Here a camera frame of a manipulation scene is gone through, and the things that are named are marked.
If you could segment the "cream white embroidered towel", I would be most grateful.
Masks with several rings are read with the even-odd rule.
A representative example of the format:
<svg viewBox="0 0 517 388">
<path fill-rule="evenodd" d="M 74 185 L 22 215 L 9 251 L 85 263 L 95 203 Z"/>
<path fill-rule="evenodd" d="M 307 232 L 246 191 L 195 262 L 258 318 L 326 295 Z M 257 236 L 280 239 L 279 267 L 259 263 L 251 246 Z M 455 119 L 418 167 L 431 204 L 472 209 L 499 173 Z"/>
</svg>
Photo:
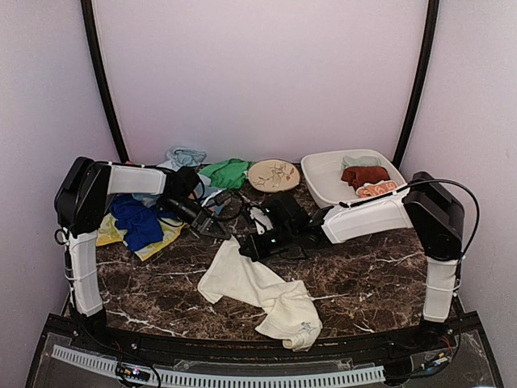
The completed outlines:
<svg viewBox="0 0 517 388">
<path fill-rule="evenodd" d="M 255 330 L 281 340 L 294 352 L 309 350 L 322 330 L 322 321 L 305 284 L 285 281 L 266 265 L 241 255 L 236 238 L 225 240 L 197 285 L 210 303 L 222 297 L 261 308 L 266 318 Z"/>
</svg>

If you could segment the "orange bunny pattern towel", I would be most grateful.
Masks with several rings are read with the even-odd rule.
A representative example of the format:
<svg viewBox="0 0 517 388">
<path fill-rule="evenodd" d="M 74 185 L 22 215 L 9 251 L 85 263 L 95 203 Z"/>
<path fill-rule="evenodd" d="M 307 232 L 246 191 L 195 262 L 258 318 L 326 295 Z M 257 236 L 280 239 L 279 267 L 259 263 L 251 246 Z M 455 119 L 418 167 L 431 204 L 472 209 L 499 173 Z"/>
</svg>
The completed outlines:
<svg viewBox="0 0 517 388">
<path fill-rule="evenodd" d="M 365 183 L 363 186 L 357 188 L 355 194 L 359 198 L 371 198 L 392 192 L 396 190 L 397 187 L 397 183 L 392 180 L 382 180 L 378 183 Z"/>
</svg>

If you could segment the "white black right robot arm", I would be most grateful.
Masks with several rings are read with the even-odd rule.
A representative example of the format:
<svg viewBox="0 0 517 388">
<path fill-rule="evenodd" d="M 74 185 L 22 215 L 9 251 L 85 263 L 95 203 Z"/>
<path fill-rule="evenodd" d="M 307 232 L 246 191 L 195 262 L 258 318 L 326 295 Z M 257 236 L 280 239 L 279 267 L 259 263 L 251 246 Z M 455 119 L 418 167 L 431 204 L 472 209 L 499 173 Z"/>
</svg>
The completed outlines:
<svg viewBox="0 0 517 388">
<path fill-rule="evenodd" d="M 346 243 L 370 234 L 412 230 L 427 259 L 422 318 L 412 343 L 428 351 L 443 338 L 452 299 L 460 287 L 462 262 L 476 237 L 480 204 L 462 183 L 425 171 L 379 196 L 340 201 L 308 213 L 286 193 L 268 197 L 260 210 L 271 225 L 244 240 L 239 252 L 264 261 L 291 248 L 302 251 Z"/>
</svg>

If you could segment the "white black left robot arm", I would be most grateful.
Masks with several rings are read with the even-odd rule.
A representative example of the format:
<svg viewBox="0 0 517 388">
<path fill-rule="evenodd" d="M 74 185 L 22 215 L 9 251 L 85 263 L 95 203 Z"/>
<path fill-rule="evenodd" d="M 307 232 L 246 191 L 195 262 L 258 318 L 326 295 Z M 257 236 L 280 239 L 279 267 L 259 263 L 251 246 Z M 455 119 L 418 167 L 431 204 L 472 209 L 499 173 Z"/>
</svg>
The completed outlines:
<svg viewBox="0 0 517 388">
<path fill-rule="evenodd" d="M 113 333 L 101 324 L 106 320 L 106 310 L 96 263 L 98 233 L 111 200 L 119 195 L 156 196 L 159 205 L 197 234 L 230 239 L 224 220 L 195 200 L 195 188 L 200 182 L 191 167 L 173 171 L 79 157 L 69 169 L 56 194 L 54 209 L 58 232 L 63 236 L 60 242 L 65 247 L 71 313 L 87 323 L 82 338 L 96 352 L 108 352 L 114 345 Z"/>
</svg>

